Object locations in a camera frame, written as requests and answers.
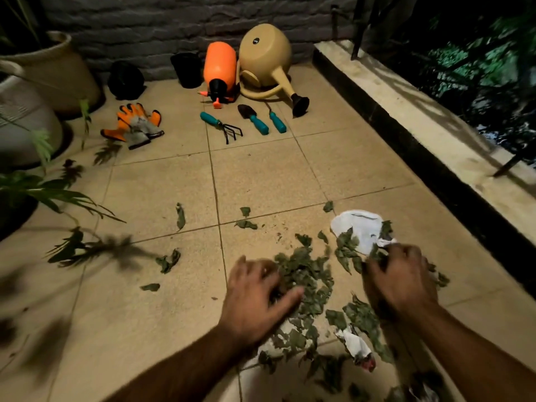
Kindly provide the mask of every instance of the beige planter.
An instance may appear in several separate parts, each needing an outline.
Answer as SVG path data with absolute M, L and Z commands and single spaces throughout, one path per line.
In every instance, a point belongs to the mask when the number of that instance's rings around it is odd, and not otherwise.
M 9 167 L 37 166 L 39 156 L 29 130 L 47 130 L 54 155 L 63 141 L 62 126 L 32 84 L 21 79 L 22 67 L 0 60 L 0 72 L 11 74 L 0 82 L 0 162 Z
M 26 78 L 35 81 L 39 94 L 60 117 L 77 117 L 79 100 L 88 99 L 90 107 L 94 107 L 102 91 L 82 57 L 72 48 L 71 36 L 58 31 L 50 31 L 48 36 L 59 43 L 37 52 L 0 56 L 0 59 L 22 66 Z

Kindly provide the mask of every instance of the white cloth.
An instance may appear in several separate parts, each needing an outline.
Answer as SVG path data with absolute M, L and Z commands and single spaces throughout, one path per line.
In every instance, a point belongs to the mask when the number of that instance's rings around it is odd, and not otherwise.
M 356 250 L 364 255 L 369 255 L 374 244 L 385 247 L 396 242 L 394 239 L 389 241 L 379 238 L 382 223 L 383 218 L 378 214 L 366 210 L 348 210 L 331 221 L 331 231 L 338 237 L 353 227 L 352 237 L 357 237 L 359 240 Z
M 366 358 L 367 355 L 372 353 L 369 346 L 367 346 L 367 344 L 365 343 L 364 339 L 352 333 L 350 327 L 345 328 L 344 331 L 339 330 L 335 333 L 335 336 L 344 340 L 346 348 L 348 349 L 348 352 L 350 352 L 354 360 L 357 359 L 358 361 L 361 361 Z

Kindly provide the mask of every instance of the gray brick wall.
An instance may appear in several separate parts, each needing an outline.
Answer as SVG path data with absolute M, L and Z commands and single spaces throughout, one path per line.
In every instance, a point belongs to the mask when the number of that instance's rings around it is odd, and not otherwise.
M 70 33 L 90 68 L 106 79 L 114 60 L 138 66 L 147 80 L 176 77 L 169 60 L 223 40 L 238 50 L 244 34 L 269 22 L 285 32 L 294 61 L 331 36 L 331 4 L 353 11 L 356 0 L 42 0 L 50 21 Z M 339 19 L 340 36 L 352 27 Z

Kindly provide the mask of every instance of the tile floor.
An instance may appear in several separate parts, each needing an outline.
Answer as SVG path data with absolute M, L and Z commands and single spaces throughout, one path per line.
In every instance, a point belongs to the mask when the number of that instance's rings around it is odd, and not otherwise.
M 290 253 L 294 233 L 329 231 L 332 217 L 346 209 L 378 212 L 393 221 L 397 238 L 421 246 L 451 278 L 440 302 L 465 324 L 536 369 L 536 304 L 469 232 L 422 185 L 375 131 L 310 66 L 291 69 L 294 87 L 311 98 L 310 111 L 292 119 L 280 100 L 272 109 L 287 124 L 279 134 L 264 104 L 239 98 L 270 126 L 262 136 L 240 117 L 236 104 L 214 110 L 195 90 L 176 80 L 148 83 L 139 99 L 162 113 L 165 136 L 134 151 L 93 165 L 104 147 L 101 128 L 112 128 L 119 103 L 110 95 L 93 113 L 86 149 L 80 150 L 82 122 L 72 121 L 75 140 L 50 166 L 56 175 L 67 158 L 85 167 L 73 189 L 84 192 L 126 223 L 100 220 L 65 207 L 73 218 L 40 206 L 15 234 L 0 242 L 0 316 L 12 316 L 17 336 L 0 348 L 0 394 L 10 402 L 98 402 L 137 373 L 191 343 L 218 322 L 226 273 L 234 261 Z M 225 144 L 223 134 L 199 119 L 201 111 L 241 127 L 243 137 Z M 334 201 L 334 212 L 323 204 Z M 175 204 L 186 226 L 176 231 Z M 239 208 L 251 207 L 258 230 L 239 229 Z M 46 262 L 45 253 L 79 223 L 86 237 L 131 236 L 136 256 L 126 261 L 101 257 L 70 269 Z M 182 258 L 163 276 L 154 255 L 179 247 Z M 361 278 L 331 260 L 335 286 L 328 308 L 340 309 L 352 292 L 364 299 Z M 157 293 L 139 289 L 159 282 Z M 317 319 L 320 351 L 338 354 Z M 417 370 L 437 365 L 412 333 L 383 330 L 399 357 L 379 362 L 372 374 L 348 366 L 344 384 L 363 386 L 374 401 L 405 383 Z M 271 350 L 270 344 L 261 347 Z M 347 400 L 328 397 L 304 383 L 299 357 L 281 364 L 273 376 L 256 358 L 233 369 L 208 396 L 211 402 Z M 462 400 L 447 377 L 454 399 Z

